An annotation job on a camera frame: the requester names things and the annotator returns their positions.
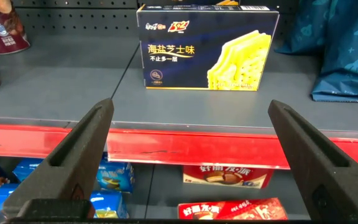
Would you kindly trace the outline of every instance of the upper shelf surface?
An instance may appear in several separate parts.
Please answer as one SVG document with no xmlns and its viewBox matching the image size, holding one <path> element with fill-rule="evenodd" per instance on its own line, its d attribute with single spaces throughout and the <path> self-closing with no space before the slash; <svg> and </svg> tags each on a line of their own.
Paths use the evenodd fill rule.
<svg viewBox="0 0 358 224">
<path fill-rule="evenodd" d="M 0 118 L 79 121 L 112 96 L 138 43 L 70 35 L 31 42 L 23 52 L 0 55 Z"/>
<path fill-rule="evenodd" d="M 358 132 L 358 103 L 311 99 L 321 68 L 316 57 L 271 50 L 258 91 L 146 90 L 141 68 L 138 51 L 114 94 L 114 121 L 272 128 L 267 109 L 275 99 L 290 105 L 320 130 Z"/>
</svg>

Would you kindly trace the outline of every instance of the blue fabric bag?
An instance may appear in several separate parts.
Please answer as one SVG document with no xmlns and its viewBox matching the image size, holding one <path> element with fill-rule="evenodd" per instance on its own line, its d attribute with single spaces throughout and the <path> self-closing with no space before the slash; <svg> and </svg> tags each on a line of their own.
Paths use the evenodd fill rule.
<svg viewBox="0 0 358 224">
<path fill-rule="evenodd" d="M 276 52 L 282 54 L 322 53 L 331 0 L 300 0 L 290 35 Z"/>
<path fill-rule="evenodd" d="M 333 0 L 315 101 L 358 102 L 358 1 Z"/>
</svg>

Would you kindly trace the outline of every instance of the cylindrical can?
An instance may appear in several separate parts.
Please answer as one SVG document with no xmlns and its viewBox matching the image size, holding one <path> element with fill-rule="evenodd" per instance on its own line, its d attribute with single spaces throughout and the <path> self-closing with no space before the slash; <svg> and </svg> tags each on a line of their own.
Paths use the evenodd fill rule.
<svg viewBox="0 0 358 224">
<path fill-rule="evenodd" d="M 0 0 L 0 54 L 19 52 L 29 47 L 30 43 L 11 0 Z"/>
</svg>

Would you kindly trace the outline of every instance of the red shelf edge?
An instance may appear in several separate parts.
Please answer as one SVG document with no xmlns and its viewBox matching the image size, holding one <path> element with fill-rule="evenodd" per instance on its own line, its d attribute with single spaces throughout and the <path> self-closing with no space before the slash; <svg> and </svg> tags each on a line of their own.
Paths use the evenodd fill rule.
<svg viewBox="0 0 358 224">
<path fill-rule="evenodd" d="M 69 128 L 0 124 L 0 156 L 45 157 Z M 331 138 L 358 162 L 358 139 Z M 109 160 L 289 169 L 275 135 L 110 129 Z"/>
</svg>

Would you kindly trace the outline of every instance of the cardboard box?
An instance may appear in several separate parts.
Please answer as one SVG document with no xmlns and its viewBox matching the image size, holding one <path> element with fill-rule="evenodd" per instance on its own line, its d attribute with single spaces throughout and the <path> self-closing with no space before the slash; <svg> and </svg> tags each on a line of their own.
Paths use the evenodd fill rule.
<svg viewBox="0 0 358 224">
<path fill-rule="evenodd" d="M 147 88 L 256 91 L 278 12 L 265 6 L 143 6 Z"/>
<path fill-rule="evenodd" d="M 278 198 L 231 202 L 183 203 L 179 219 L 187 220 L 287 220 Z"/>
<path fill-rule="evenodd" d="M 22 182 L 34 171 L 43 159 L 23 159 L 13 170 L 16 177 Z M 96 180 L 103 190 L 118 190 L 132 192 L 135 182 L 134 169 L 128 162 L 109 162 L 107 152 L 103 153 Z"/>
<path fill-rule="evenodd" d="M 190 5 L 190 4 L 215 4 L 219 6 L 238 6 L 239 0 L 143 0 L 142 3 L 148 6 L 167 6 L 167 5 Z"/>
<path fill-rule="evenodd" d="M 129 162 L 109 162 L 108 154 L 104 152 L 96 180 L 103 190 L 132 193 L 135 182 L 134 168 Z"/>
<path fill-rule="evenodd" d="M 261 189 L 272 178 L 273 169 L 224 166 L 183 166 L 183 181 Z"/>
<path fill-rule="evenodd" d="M 17 186 L 19 184 L 4 184 L 0 187 L 0 211 Z M 89 200 L 95 209 L 94 218 L 129 218 L 120 192 L 93 191 Z"/>
</svg>

